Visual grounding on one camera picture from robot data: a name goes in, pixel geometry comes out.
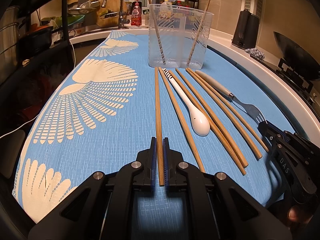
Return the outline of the person's right hand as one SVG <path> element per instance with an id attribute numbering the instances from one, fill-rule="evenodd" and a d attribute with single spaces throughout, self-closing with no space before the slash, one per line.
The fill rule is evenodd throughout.
<path id="1" fill-rule="evenodd" d="M 293 235 L 304 235 L 313 227 L 314 218 L 308 210 L 295 205 L 287 211 L 286 224 Z"/>

